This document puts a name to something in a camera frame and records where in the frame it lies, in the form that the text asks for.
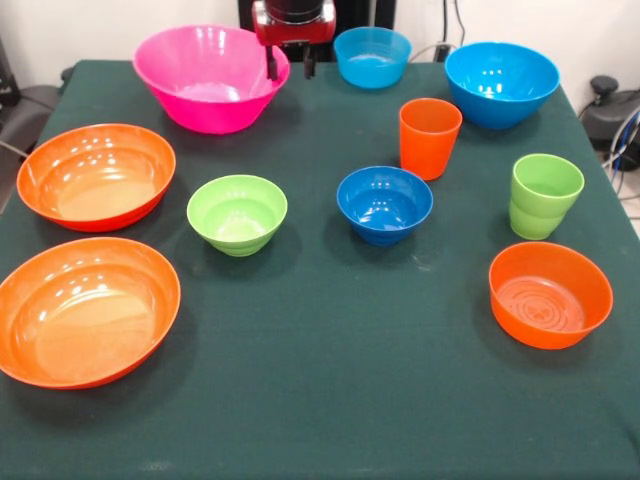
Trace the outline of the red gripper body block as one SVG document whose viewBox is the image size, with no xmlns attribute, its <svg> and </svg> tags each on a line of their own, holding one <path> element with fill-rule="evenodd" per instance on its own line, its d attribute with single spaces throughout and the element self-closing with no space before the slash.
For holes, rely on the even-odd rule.
<svg viewBox="0 0 640 480">
<path fill-rule="evenodd" d="M 253 1 L 251 15 L 263 46 L 323 44 L 335 33 L 333 1 Z"/>
</svg>

